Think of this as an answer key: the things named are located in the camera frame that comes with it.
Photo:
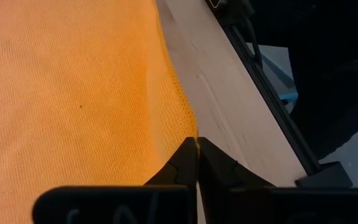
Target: orange fabric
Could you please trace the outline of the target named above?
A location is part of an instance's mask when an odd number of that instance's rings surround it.
[[[193,112],[153,0],[0,0],[0,223],[61,185],[138,185]]]

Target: knit fabric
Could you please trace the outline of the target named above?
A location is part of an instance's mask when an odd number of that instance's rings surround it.
[[[62,185],[141,185],[196,121],[153,0],[0,0],[0,223]]]

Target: wooden board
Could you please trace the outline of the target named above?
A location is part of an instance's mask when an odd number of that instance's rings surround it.
[[[305,171],[205,1],[157,6],[200,136],[276,186],[294,186]]]

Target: light wooden surface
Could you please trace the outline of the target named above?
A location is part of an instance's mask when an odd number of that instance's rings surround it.
[[[294,186],[305,171],[205,1],[157,6],[200,136],[276,186]]]

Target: orange knit textile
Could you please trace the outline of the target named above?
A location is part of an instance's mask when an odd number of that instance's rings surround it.
[[[0,223],[61,185],[141,185],[196,121],[153,0],[0,0]]]

